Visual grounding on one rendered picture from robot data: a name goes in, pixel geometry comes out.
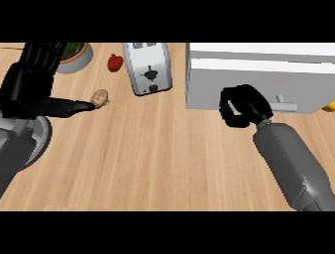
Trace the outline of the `brown potato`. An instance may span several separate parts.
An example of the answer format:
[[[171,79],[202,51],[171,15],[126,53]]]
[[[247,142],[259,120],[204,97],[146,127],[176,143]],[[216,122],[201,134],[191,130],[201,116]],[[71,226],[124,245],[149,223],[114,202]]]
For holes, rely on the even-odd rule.
[[[95,108],[99,109],[105,105],[109,104],[109,94],[105,89],[101,89],[92,96],[90,99],[92,104],[95,105]]]

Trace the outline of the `white open drawer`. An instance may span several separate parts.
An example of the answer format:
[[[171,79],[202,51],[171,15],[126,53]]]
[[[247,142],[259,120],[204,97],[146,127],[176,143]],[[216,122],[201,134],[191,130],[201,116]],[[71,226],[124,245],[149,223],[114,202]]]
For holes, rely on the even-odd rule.
[[[335,43],[189,43],[186,107],[220,108],[222,90],[250,84],[312,114],[335,100]]]

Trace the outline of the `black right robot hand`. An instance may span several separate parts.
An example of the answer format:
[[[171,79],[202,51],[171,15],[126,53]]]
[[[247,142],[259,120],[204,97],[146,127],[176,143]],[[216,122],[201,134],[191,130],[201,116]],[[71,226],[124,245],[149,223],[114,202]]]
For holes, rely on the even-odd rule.
[[[223,89],[220,112],[228,125],[235,128],[248,128],[273,116],[270,104],[250,84]]]

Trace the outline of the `red bell pepper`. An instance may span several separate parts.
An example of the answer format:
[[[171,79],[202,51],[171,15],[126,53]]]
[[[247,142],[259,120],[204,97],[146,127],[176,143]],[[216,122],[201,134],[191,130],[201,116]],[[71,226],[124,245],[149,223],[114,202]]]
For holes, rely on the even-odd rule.
[[[106,64],[108,70],[111,72],[118,72],[123,67],[123,62],[124,62],[123,56],[111,55]]]

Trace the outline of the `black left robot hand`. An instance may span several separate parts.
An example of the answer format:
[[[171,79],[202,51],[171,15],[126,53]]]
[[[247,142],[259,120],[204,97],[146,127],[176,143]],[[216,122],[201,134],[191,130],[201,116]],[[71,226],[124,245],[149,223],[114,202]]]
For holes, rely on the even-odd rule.
[[[11,65],[0,88],[5,118],[39,116],[70,118],[93,111],[87,101],[55,98],[52,89],[67,43],[27,43],[21,59]]]

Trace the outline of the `silver toaster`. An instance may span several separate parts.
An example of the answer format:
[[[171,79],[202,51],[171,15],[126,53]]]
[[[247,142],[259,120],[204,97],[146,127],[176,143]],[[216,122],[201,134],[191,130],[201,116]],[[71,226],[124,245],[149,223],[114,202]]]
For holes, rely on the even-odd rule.
[[[173,76],[167,44],[124,43],[123,54],[135,95],[170,90]]]

